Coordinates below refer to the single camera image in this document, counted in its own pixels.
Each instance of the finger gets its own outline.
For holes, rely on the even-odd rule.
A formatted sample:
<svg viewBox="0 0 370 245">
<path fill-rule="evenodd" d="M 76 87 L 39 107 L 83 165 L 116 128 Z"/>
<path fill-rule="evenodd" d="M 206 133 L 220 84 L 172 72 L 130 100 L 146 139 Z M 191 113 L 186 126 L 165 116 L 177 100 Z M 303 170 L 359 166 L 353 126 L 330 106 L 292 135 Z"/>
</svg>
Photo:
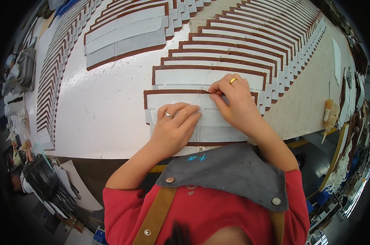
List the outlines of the finger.
<svg viewBox="0 0 370 245">
<path fill-rule="evenodd" d="M 243 81 L 242 77 L 239 76 L 237 73 L 233 75 L 233 78 L 236 78 L 236 80 L 231 83 L 231 86 L 233 86 L 233 88 L 240 89 L 245 86 L 245 82 Z"/>
<path fill-rule="evenodd" d="M 244 78 L 243 81 L 245 82 L 246 88 L 250 89 L 248 80 Z"/>
<path fill-rule="evenodd" d="M 170 106 L 168 105 L 163 105 L 161 108 L 158 109 L 158 121 L 162 120 L 164 117 L 164 113 L 166 112 L 167 108 Z"/>
<path fill-rule="evenodd" d="M 208 89 L 208 92 L 210 93 L 217 94 L 219 91 L 221 91 L 225 95 L 231 95 L 234 93 L 234 88 L 230 85 L 230 81 L 227 82 L 226 78 L 222 78 L 221 80 L 214 82 Z"/>
<path fill-rule="evenodd" d="M 226 102 L 224 102 L 224 100 L 216 94 L 211 94 L 210 98 L 215 102 L 223 118 L 227 118 L 230 114 L 230 109 L 228 108 Z"/>
<path fill-rule="evenodd" d="M 197 121 L 198 119 L 202 116 L 201 112 L 198 112 L 198 113 L 194 113 L 192 115 L 190 115 L 183 123 L 182 125 L 179 127 L 179 130 L 181 130 L 182 132 L 184 132 L 184 134 L 187 136 L 187 132 L 190 131 L 190 130 L 194 130 L 194 127 L 196 126 L 197 124 Z"/>
<path fill-rule="evenodd" d="M 189 105 L 178 112 L 178 114 L 173 118 L 173 124 L 176 127 L 182 125 L 182 123 L 192 114 L 200 110 L 198 105 Z"/>
<path fill-rule="evenodd" d="M 178 102 L 178 103 L 175 103 L 173 105 L 168 105 L 167 110 L 163 112 L 163 119 L 164 120 L 172 120 L 172 118 L 169 118 L 168 116 L 166 116 L 165 112 L 172 115 L 173 118 L 174 118 L 177 111 L 182 110 L 183 108 L 185 108 L 187 106 L 189 106 L 189 104 L 188 103 L 183 103 L 183 102 Z"/>
</svg>

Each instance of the gray bag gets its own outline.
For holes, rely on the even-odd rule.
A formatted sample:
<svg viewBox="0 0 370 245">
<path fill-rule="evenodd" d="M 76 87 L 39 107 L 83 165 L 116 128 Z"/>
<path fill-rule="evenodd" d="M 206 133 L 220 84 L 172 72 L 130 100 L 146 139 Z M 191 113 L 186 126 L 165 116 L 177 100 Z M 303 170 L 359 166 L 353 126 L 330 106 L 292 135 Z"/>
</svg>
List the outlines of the gray bag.
<svg viewBox="0 0 370 245">
<path fill-rule="evenodd" d="M 34 74 L 35 74 L 35 42 L 19 55 L 17 63 L 20 66 L 19 84 L 26 90 L 34 90 Z"/>
<path fill-rule="evenodd" d="M 33 91 L 35 86 L 35 37 L 32 44 L 19 55 L 17 65 L 19 66 L 18 77 L 9 76 L 2 86 L 2 96 L 13 91 L 13 94 L 23 91 Z"/>
</svg>

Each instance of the left hand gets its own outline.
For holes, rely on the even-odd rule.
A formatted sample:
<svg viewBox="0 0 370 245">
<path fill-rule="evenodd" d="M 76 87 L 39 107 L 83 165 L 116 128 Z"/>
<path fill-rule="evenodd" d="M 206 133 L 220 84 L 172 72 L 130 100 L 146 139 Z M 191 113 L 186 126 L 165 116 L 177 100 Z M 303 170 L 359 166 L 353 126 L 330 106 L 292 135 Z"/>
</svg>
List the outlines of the left hand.
<svg viewBox="0 0 370 245">
<path fill-rule="evenodd" d="M 201 113 L 197 112 L 199 109 L 198 105 L 187 103 L 163 105 L 159 108 L 158 122 L 148 142 L 149 149 L 152 147 L 155 154 L 162 159 L 182 150 L 192 136 L 197 120 L 201 117 Z"/>
</svg>

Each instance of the apron strap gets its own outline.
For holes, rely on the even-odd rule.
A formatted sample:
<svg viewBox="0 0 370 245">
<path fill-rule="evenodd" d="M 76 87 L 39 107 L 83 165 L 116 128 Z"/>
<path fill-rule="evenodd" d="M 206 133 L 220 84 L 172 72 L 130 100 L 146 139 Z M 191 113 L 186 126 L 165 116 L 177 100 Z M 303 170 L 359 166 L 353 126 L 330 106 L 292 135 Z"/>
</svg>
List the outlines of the apron strap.
<svg viewBox="0 0 370 245">
<path fill-rule="evenodd" d="M 177 188 L 161 187 L 145 217 L 133 245 L 153 245 L 166 219 Z"/>
<path fill-rule="evenodd" d="M 284 236 L 284 211 L 275 212 L 268 210 L 268 214 L 275 233 L 275 244 L 282 245 Z"/>
<path fill-rule="evenodd" d="M 177 188 L 161 187 L 156 195 L 148 213 L 145 217 L 139 232 L 136 235 L 133 245 L 154 245 L 158 238 L 160 229 L 166 219 L 168 210 L 173 202 Z M 284 212 L 268 210 L 272 228 L 275 233 L 275 244 L 283 243 L 284 235 Z"/>
</svg>

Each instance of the right hand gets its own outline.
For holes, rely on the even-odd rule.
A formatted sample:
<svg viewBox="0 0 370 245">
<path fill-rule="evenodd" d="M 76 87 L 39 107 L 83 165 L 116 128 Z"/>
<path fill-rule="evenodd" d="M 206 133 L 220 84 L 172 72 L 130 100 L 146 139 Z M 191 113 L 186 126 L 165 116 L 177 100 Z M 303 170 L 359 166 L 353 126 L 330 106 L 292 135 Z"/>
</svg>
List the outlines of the right hand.
<svg viewBox="0 0 370 245">
<path fill-rule="evenodd" d="M 230 85 L 233 78 L 237 80 Z M 256 137 L 261 127 L 266 124 L 254 103 L 248 81 L 238 74 L 227 74 L 214 82 L 208 92 L 211 93 L 210 98 L 215 101 L 223 118 L 248 137 Z M 229 106 L 221 98 L 222 94 L 226 95 Z"/>
</svg>

